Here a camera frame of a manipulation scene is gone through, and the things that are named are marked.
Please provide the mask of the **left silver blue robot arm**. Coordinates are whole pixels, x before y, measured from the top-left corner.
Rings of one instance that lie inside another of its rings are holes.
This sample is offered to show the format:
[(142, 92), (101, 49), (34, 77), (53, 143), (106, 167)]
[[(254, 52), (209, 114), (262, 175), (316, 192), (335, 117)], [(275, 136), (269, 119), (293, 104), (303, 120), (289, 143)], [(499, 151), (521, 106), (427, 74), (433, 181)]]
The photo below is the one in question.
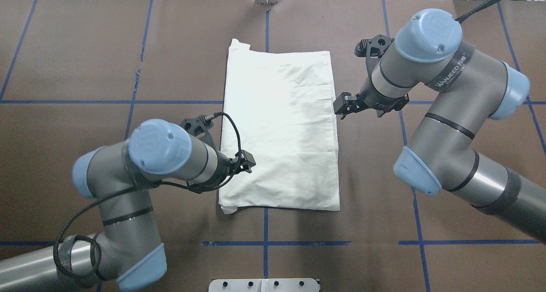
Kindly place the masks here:
[(240, 172), (251, 172), (252, 154), (229, 158), (209, 133), (224, 113), (185, 119), (182, 124), (146, 120), (127, 140), (103, 146), (76, 160), (72, 179), (81, 195), (99, 208), (104, 230), (65, 233), (52, 246), (1, 261), (3, 292), (79, 292), (115, 280), (120, 290), (142, 289), (162, 278), (166, 254), (154, 214), (151, 189), (170, 185), (193, 193), (215, 191)]

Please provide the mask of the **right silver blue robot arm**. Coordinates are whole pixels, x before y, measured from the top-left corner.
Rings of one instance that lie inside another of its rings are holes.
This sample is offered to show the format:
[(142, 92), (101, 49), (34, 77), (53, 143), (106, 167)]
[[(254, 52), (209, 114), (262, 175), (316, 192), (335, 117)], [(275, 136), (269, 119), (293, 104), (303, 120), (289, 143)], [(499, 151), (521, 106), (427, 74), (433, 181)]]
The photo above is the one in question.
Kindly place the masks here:
[(460, 19), (441, 9), (417, 12), (395, 38), (361, 40), (354, 53), (366, 58), (367, 79), (335, 99), (336, 115), (400, 111), (420, 83), (438, 92), (394, 164), (398, 179), (429, 196), (451, 192), (545, 242), (545, 189), (470, 147), (487, 119), (506, 119), (524, 103), (524, 74), (464, 41)]

